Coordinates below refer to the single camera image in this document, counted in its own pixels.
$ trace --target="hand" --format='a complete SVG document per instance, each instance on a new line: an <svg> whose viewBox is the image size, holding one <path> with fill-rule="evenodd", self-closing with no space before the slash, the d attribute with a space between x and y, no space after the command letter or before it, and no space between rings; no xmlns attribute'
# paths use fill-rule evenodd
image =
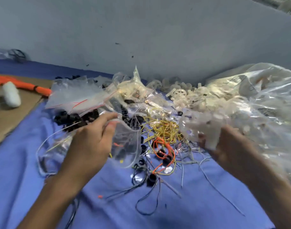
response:
<svg viewBox="0 0 291 229"><path fill-rule="evenodd" d="M112 138L117 113L101 115L94 122L79 128L57 174L70 183L70 188L78 193L95 176L107 161L111 152Z"/></svg>
<svg viewBox="0 0 291 229"><path fill-rule="evenodd" d="M206 135L199 138L204 147ZM263 174L263 167L269 168L253 142L229 125L221 128L217 149L208 152L224 170L246 185Z"/></svg>

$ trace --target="forearm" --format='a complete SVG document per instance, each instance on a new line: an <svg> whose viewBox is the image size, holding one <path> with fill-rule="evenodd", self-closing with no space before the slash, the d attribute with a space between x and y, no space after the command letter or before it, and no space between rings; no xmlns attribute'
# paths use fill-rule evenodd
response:
<svg viewBox="0 0 291 229"><path fill-rule="evenodd" d="M78 191L72 188L66 178L57 175L52 177L17 229L56 228Z"/></svg>
<svg viewBox="0 0 291 229"><path fill-rule="evenodd" d="M257 177L247 184L251 193L274 223L276 229L291 229L291 185L273 170L261 165Z"/></svg>

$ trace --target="tablecloth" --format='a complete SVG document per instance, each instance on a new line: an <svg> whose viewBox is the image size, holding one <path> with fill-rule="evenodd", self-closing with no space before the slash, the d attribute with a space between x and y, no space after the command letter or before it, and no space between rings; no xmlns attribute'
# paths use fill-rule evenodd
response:
<svg viewBox="0 0 291 229"><path fill-rule="evenodd" d="M37 62L16 64L0 61L0 73L53 79L72 75L109 76L104 73L84 71ZM15 228L26 215L43 187L44 178L39 175L35 152L53 132L60 129L53 123L53 112L44 110L45 102L33 110L0 145L0 229ZM135 210L138 199L149 187L142 187L112 201L98 198L130 187L132 169L115 167L110 160L84 187L72 229L75 228L273 228L265 212L247 187L225 172L213 160L204 162L202 168L210 181L231 200L245 216L241 215L212 188L197 164L177 168L171 176L163 177L181 193L182 198L161 184L158 208L151 216L140 215ZM139 204L144 211L152 211L156 205L158 186ZM64 214L58 228L64 228L71 214L71 207Z"/></svg>

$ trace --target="orange wire bundle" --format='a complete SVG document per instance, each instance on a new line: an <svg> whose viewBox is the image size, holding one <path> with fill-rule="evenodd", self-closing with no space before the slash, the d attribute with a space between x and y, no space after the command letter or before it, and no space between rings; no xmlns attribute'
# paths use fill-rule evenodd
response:
<svg viewBox="0 0 291 229"><path fill-rule="evenodd" d="M49 89L49 88L42 88L42 87L36 86L34 84L22 82L22 81L17 80L13 77L10 77L10 76L1 76L0 75L0 86L7 83L7 82L12 82L17 88L23 88L23 89L28 89L31 91L36 91L36 92L42 94L43 96L49 96L52 92L51 89Z"/></svg>
<svg viewBox="0 0 291 229"><path fill-rule="evenodd" d="M163 140L160 137L157 137L154 141L153 141L153 147L158 147L158 144L162 144L163 146L166 147L166 149L168 150L168 154L163 153L162 151L160 151L161 154L163 154L163 157L160 157L157 155L157 152L154 150L154 153L156 154L157 157L161 158L161 159L166 159L166 157L169 155L172 157L172 161L163 169L159 170L156 172L156 170L162 166L163 163L161 163L159 166L157 166L152 173L160 173L161 171L165 170L168 166L170 166L174 161L175 161L175 153L173 148L170 146L169 143L167 143L165 140Z"/></svg>

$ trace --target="window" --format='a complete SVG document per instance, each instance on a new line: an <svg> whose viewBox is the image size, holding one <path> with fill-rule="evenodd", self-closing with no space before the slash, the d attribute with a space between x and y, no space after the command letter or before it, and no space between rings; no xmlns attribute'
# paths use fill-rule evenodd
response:
<svg viewBox="0 0 291 229"><path fill-rule="evenodd" d="M253 0L291 14L291 0Z"/></svg>

